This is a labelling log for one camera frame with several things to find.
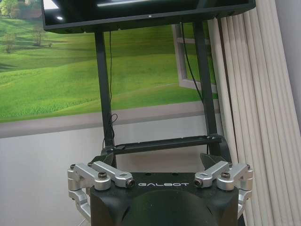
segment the green grass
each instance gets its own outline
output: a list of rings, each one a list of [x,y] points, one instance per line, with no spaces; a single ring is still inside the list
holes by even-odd
[[[43,46],[34,47],[37,24],[0,17],[0,122],[100,111],[93,34],[47,33]],[[7,32],[17,35],[11,54],[4,53]],[[195,48],[188,49],[198,77]],[[178,86],[171,26],[112,32],[112,52],[113,109],[198,100],[195,90]]]

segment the logo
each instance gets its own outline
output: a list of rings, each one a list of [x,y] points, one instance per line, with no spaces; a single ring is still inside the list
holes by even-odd
[[[189,183],[163,183],[163,184],[158,184],[158,183],[139,183],[138,186],[140,187],[181,187],[185,186],[187,187]]]

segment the vertical blind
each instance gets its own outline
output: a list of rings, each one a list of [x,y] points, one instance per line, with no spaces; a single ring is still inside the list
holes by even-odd
[[[254,168],[248,226],[301,225],[301,136],[275,0],[209,22],[232,161]]]

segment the gray wall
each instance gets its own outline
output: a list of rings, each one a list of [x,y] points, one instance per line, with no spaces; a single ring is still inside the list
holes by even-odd
[[[285,56],[301,126],[301,0],[276,0]]]
[[[204,116],[194,116],[118,125],[115,131],[121,144],[203,135],[206,127]],[[68,198],[66,170],[98,155],[102,137],[102,128],[93,128],[0,139],[0,225],[78,226],[83,217]],[[129,171],[195,172],[202,170],[199,154],[204,151],[190,147],[123,155],[117,162]]]

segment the monitor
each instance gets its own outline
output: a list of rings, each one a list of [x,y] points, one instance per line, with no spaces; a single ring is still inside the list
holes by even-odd
[[[57,33],[195,22],[254,7],[255,0],[42,0],[44,29]]]

